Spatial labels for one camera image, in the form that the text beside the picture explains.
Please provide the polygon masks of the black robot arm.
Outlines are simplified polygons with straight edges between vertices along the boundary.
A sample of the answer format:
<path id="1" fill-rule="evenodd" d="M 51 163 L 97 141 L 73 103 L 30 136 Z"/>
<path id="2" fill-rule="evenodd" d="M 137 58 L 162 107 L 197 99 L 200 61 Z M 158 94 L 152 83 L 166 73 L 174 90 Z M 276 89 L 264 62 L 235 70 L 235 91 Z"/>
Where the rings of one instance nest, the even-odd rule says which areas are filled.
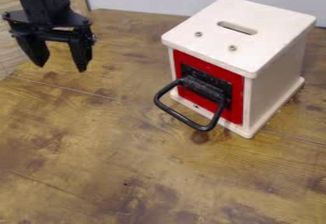
<path id="1" fill-rule="evenodd" d="M 76 69 L 82 72 L 93 58 L 92 21 L 74 12 L 69 0 L 18 0 L 22 9 L 1 17 L 9 33 L 30 61 L 42 67 L 49 58 L 46 41 L 68 44 Z"/>

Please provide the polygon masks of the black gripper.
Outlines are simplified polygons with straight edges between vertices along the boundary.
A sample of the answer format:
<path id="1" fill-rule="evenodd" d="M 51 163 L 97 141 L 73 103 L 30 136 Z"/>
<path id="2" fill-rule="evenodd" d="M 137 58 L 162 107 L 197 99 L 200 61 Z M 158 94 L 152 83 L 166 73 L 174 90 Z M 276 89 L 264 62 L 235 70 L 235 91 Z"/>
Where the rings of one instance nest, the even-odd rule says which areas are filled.
<path id="1" fill-rule="evenodd" d="M 22 9 L 5 12 L 2 19 L 29 60 L 42 67 L 49 58 L 45 41 L 66 42 L 76 69 L 85 71 L 93 58 L 90 20 L 70 9 L 69 0 L 18 1 Z"/>

